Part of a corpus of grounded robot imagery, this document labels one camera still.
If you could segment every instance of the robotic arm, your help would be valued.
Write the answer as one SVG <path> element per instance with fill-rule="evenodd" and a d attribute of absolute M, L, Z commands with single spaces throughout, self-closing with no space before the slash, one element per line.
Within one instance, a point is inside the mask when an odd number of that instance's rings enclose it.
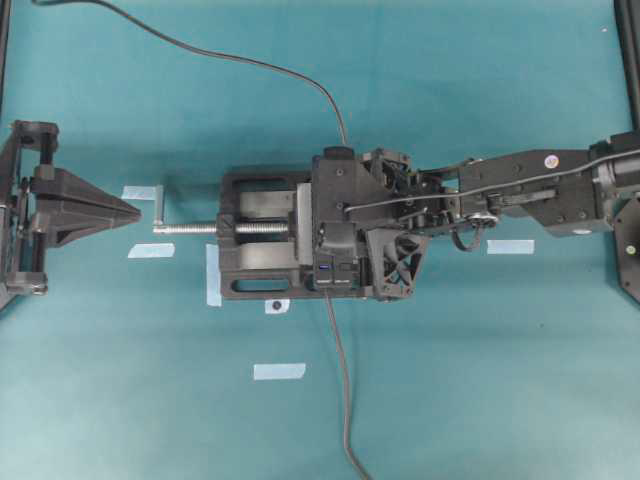
<path fill-rule="evenodd" d="M 231 172 L 216 222 L 166 225 L 160 213 L 154 232 L 216 234 L 228 299 L 318 298 L 328 291 L 388 301 L 414 292 L 432 238 L 451 235 L 471 251 L 503 214 L 531 216 L 557 237 L 616 226 L 621 281 L 640 300 L 630 279 L 640 273 L 640 204 L 630 201 L 614 221 L 617 200 L 638 191 L 638 132 L 588 150 L 531 150 L 437 170 L 411 170 L 398 152 L 355 155 L 330 147 L 309 171 Z M 630 217 L 624 223 L 623 214 Z M 464 231 L 475 232 L 469 244 Z"/>

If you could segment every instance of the hex bracket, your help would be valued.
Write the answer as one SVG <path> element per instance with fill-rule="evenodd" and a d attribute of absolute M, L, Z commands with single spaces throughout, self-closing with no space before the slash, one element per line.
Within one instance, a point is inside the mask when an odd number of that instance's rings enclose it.
<path fill-rule="evenodd" d="M 620 286 L 640 302 L 640 198 L 632 198 L 614 222 Z"/>

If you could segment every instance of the black mount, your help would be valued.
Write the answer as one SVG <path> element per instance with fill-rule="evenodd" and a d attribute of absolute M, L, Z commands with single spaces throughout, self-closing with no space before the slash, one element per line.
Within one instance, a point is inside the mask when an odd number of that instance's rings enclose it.
<path fill-rule="evenodd" d="M 0 308 L 16 295 L 47 292 L 47 248 L 140 219 L 138 209 L 53 166 L 57 125 L 16 121 L 12 128 L 0 153 Z M 30 178 L 21 176 L 23 149 L 40 152 Z"/>

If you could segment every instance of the wire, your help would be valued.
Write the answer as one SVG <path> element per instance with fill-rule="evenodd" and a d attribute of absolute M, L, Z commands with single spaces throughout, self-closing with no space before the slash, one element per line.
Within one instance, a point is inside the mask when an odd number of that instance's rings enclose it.
<path fill-rule="evenodd" d="M 232 62 L 246 63 L 249 65 L 254 65 L 256 67 L 266 68 L 267 70 L 281 73 L 283 75 L 287 75 L 289 77 L 296 78 L 298 80 L 302 80 L 303 82 L 306 82 L 307 84 L 314 87 L 316 90 L 319 90 L 320 93 L 322 93 L 326 97 L 326 99 L 329 101 L 329 103 L 331 104 L 331 108 L 336 114 L 336 120 L 338 122 L 338 131 L 340 133 L 340 140 L 343 145 L 347 145 L 347 129 L 345 127 L 342 114 L 340 113 L 340 109 L 338 108 L 338 104 L 336 103 L 336 101 L 333 99 L 333 97 L 331 96 L 331 94 L 326 88 L 324 88 L 320 83 L 316 82 L 314 79 L 307 77 L 306 75 L 295 72 L 293 70 L 289 70 L 288 68 L 279 67 L 277 65 L 273 65 L 267 62 L 262 62 L 260 60 L 254 60 L 252 58 L 241 57 L 239 55 L 231 55 L 228 53 L 216 52 L 212 50 L 205 50 L 202 48 L 194 47 L 193 45 L 189 45 L 188 43 L 177 40 L 173 37 L 170 37 L 169 35 L 166 35 L 156 30 L 155 28 L 147 25 L 141 20 L 138 20 L 131 14 L 125 12 L 124 10 L 116 7 L 115 5 L 109 2 L 105 2 L 103 0 L 31 0 L 31 3 L 37 7 L 52 7 L 56 5 L 65 5 L 65 4 L 71 4 L 71 3 L 90 3 L 94 5 L 99 5 L 101 7 L 111 10 L 114 13 L 117 13 L 118 15 L 130 21 L 131 23 L 147 31 L 151 35 L 154 35 L 164 40 L 165 42 L 175 45 L 176 47 L 183 48 L 189 52 L 192 52 L 198 55 L 204 55 L 205 57 L 213 57 L 213 58 L 219 58 L 222 60 L 229 60 Z"/>
<path fill-rule="evenodd" d="M 351 450 L 351 386 L 349 384 L 349 367 L 347 366 L 347 359 L 342 348 L 342 340 L 340 339 L 340 331 L 338 330 L 338 324 L 336 323 L 336 313 L 333 310 L 333 303 L 329 296 L 329 291 L 324 291 L 324 299 L 327 304 L 327 311 L 329 312 L 329 323 L 331 324 L 331 330 L 336 338 L 336 350 L 338 350 L 338 357 L 340 358 L 340 368 L 342 370 L 342 397 L 344 407 L 344 423 L 342 427 L 342 446 L 347 454 L 347 458 L 356 469 L 358 475 L 362 480 L 371 480 L 371 477 L 364 469 L 360 460 L 355 456 L 353 450 Z"/>
<path fill-rule="evenodd" d="M 451 230 L 451 240 L 453 240 L 453 244 L 456 246 L 458 250 L 461 250 L 463 252 L 472 252 L 480 246 L 480 243 L 482 242 L 483 233 L 484 233 L 484 227 L 481 225 L 478 225 L 476 227 L 476 233 L 474 233 L 473 235 L 473 240 L 469 245 L 465 245 L 462 242 L 462 239 L 460 238 L 460 234 L 458 233 L 458 230 L 453 229 Z"/>
<path fill-rule="evenodd" d="M 626 156 L 629 156 L 629 155 L 635 155 L 635 154 L 638 154 L 638 153 L 640 153 L 640 149 L 638 149 L 638 148 L 635 149 L 635 150 L 627 151 L 627 152 L 612 153 L 610 155 L 606 155 L 604 157 L 600 157 L 600 158 L 597 158 L 595 160 L 591 160 L 590 162 L 587 162 L 584 165 L 581 165 L 579 167 L 575 167 L 575 168 L 572 168 L 570 170 L 565 170 L 564 172 L 545 173 L 544 175 L 536 175 L 536 176 L 533 176 L 533 177 L 522 178 L 520 180 L 514 180 L 512 182 L 499 183 L 499 184 L 496 184 L 496 185 L 488 185 L 486 187 L 474 188 L 472 190 L 466 190 L 464 192 L 435 193 L 435 194 L 429 194 L 429 195 L 416 195 L 416 196 L 411 196 L 411 197 L 391 198 L 391 199 L 388 199 L 388 200 L 382 200 L 380 202 L 363 203 L 361 205 L 352 205 L 350 207 L 345 208 L 344 212 L 345 213 L 349 213 L 349 212 L 352 212 L 354 210 L 360 210 L 360 209 L 363 209 L 363 208 L 381 207 L 381 206 L 384 206 L 384 205 L 391 205 L 391 204 L 394 204 L 394 203 L 402 203 L 402 202 L 409 202 L 409 201 L 415 201 L 415 200 L 433 200 L 433 199 L 438 199 L 438 198 L 461 198 L 461 197 L 467 197 L 469 195 L 475 195 L 475 194 L 486 192 L 486 191 L 489 191 L 489 190 L 515 187 L 517 185 L 522 185 L 522 184 L 531 183 L 531 182 L 538 182 L 540 180 L 546 180 L 548 178 L 556 178 L 556 177 L 564 177 L 564 176 L 567 176 L 567 175 L 573 175 L 575 173 L 580 173 L 580 172 L 583 172 L 585 170 L 589 170 L 590 168 L 593 168 L 596 165 L 600 165 L 601 163 L 607 162 L 609 160 L 615 160 L 617 158 L 626 157 Z"/>

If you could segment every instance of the teal mat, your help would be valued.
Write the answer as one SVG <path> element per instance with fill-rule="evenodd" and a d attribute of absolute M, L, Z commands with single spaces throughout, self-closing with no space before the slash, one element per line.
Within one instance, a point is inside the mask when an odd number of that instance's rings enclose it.
<path fill-rule="evenodd" d="M 631 128 L 609 0 L 119 1 L 205 48 L 309 74 L 352 145 L 420 168 Z M 170 221 L 207 220 L 241 165 L 307 166 L 338 142 L 315 91 L 187 54 L 104 9 L 14 1 L 2 126 L 55 121 L 56 163 L 101 188 L 167 186 Z M 3 137 L 8 135 L 4 130 Z M 143 220 L 48 256 L 50 293 L 0 319 L 2 479 L 350 479 L 322 302 L 266 316 L 205 303 L 203 238 L 127 259 Z M 640 315 L 610 235 L 531 256 L 433 242 L 416 295 L 337 301 L 353 445 L 378 479 L 637 478 Z M 254 382 L 255 363 L 307 364 Z"/>

